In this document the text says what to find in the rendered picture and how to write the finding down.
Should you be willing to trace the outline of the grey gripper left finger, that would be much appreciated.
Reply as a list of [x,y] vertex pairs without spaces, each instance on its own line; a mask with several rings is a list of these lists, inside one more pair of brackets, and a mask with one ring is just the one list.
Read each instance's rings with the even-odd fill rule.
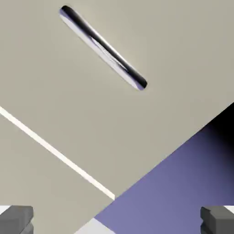
[[34,234],[32,206],[0,205],[0,234]]

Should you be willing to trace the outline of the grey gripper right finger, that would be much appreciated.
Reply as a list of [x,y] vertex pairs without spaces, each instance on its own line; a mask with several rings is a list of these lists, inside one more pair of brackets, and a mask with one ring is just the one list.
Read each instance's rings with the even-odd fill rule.
[[234,234],[234,206],[205,206],[200,209],[201,234]]

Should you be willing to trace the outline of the beige drawer front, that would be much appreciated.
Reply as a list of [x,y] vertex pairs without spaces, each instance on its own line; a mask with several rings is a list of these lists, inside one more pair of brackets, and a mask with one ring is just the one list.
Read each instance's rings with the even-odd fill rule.
[[32,206],[35,234],[75,234],[111,202],[0,116],[0,205]]
[[[65,24],[78,12],[137,90]],[[234,0],[0,0],[0,106],[115,196],[234,102]]]

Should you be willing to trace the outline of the beige cabinet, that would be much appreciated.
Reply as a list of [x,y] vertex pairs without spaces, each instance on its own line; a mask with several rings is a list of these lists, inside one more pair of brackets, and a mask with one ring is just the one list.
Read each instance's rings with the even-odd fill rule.
[[38,144],[40,144],[41,146],[43,146],[47,151],[49,151],[51,154],[53,154],[54,156],[56,156],[59,160],[61,160],[63,163],[65,163],[68,167],[70,167],[71,169],[73,169],[82,178],[84,178],[90,184],[92,184],[94,187],[96,187],[101,192],[103,192],[106,196],[108,196],[112,200],[112,202],[119,197],[119,196],[115,196],[110,190],[108,190],[106,187],[104,187],[99,181],[97,181],[96,179],[94,179],[86,171],[84,171],[82,168],[80,168],[75,163],[73,163],[69,158],[67,158],[65,155],[63,155],[60,151],[56,150],[52,145],[50,145],[47,141],[45,141],[43,138],[41,138],[38,134],[36,134],[34,131],[32,131],[30,128],[28,128],[25,124],[23,124],[21,121],[19,121],[13,115],[11,115],[2,106],[0,106],[0,116],[3,116],[8,121],[10,121],[12,124],[14,124],[15,126],[17,126],[26,135],[28,135],[29,137],[31,137],[34,141],[36,141]]

